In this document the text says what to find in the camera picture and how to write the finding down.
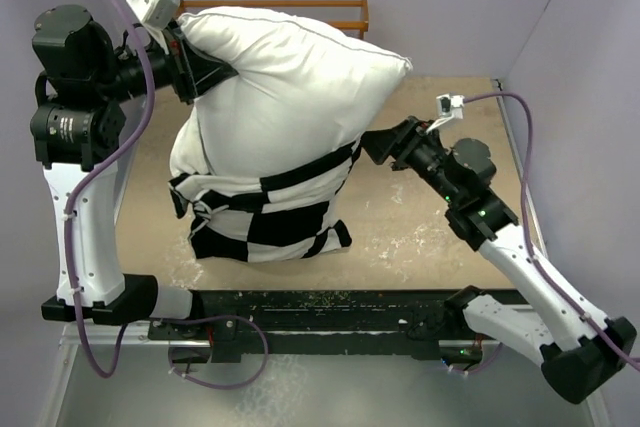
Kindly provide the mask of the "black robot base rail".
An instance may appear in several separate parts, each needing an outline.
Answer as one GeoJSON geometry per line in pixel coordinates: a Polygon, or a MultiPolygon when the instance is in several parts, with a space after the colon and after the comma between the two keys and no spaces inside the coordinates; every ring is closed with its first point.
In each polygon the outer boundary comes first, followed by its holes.
{"type": "Polygon", "coordinates": [[[155,320],[153,340],[191,347],[213,362],[245,354],[400,355],[469,369],[489,354],[449,302],[451,290],[209,290],[191,325],[155,320]]]}

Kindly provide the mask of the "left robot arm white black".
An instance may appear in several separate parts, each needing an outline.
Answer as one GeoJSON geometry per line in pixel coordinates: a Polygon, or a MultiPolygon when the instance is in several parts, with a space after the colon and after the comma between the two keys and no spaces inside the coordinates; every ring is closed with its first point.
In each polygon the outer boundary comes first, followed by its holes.
{"type": "Polygon", "coordinates": [[[184,339],[202,334],[204,312],[191,292],[164,286],[152,275],[126,274],[118,260],[115,224],[119,159],[136,144],[122,136],[124,102],[171,87],[185,103],[231,78],[226,62],[194,48],[174,18],[131,26],[120,46],[79,5],[61,5],[35,22],[33,50],[42,65],[30,122],[55,210],[59,280],[41,307],[44,319],[100,325],[169,318],[184,339]],[[138,38],[138,28],[150,35],[138,38]]]}

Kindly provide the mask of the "black white checkered pillowcase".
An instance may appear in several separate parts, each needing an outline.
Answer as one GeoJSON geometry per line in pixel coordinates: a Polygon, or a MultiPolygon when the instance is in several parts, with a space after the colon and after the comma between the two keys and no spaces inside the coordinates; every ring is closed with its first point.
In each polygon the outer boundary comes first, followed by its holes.
{"type": "Polygon", "coordinates": [[[264,263],[350,247],[335,204],[360,152],[353,141],[277,175],[220,176],[205,157],[198,120],[189,118],[171,150],[168,186],[176,217],[192,217],[194,256],[264,263]]]}

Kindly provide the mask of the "white pillow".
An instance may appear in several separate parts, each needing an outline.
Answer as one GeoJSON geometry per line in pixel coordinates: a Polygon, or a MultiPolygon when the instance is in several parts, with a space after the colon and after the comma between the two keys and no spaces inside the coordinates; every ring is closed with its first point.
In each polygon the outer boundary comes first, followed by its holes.
{"type": "Polygon", "coordinates": [[[268,9],[210,8],[178,24],[237,73],[195,99],[172,176],[264,177],[314,161],[357,141],[413,69],[324,22],[268,9]]]}

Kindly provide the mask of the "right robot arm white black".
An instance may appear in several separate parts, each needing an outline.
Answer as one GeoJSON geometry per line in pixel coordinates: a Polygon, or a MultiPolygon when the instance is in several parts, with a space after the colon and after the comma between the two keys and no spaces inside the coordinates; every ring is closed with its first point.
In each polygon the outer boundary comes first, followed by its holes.
{"type": "Polygon", "coordinates": [[[486,144],[463,138],[442,145],[437,130],[409,117],[370,131],[361,146],[371,160],[411,169],[447,203],[454,234],[502,272],[536,312],[531,320],[488,293],[467,287],[451,298],[446,330],[456,338],[487,335],[541,369],[565,401],[580,404],[624,366],[637,331],[576,290],[534,246],[516,214],[493,192],[496,167],[486,144]]]}

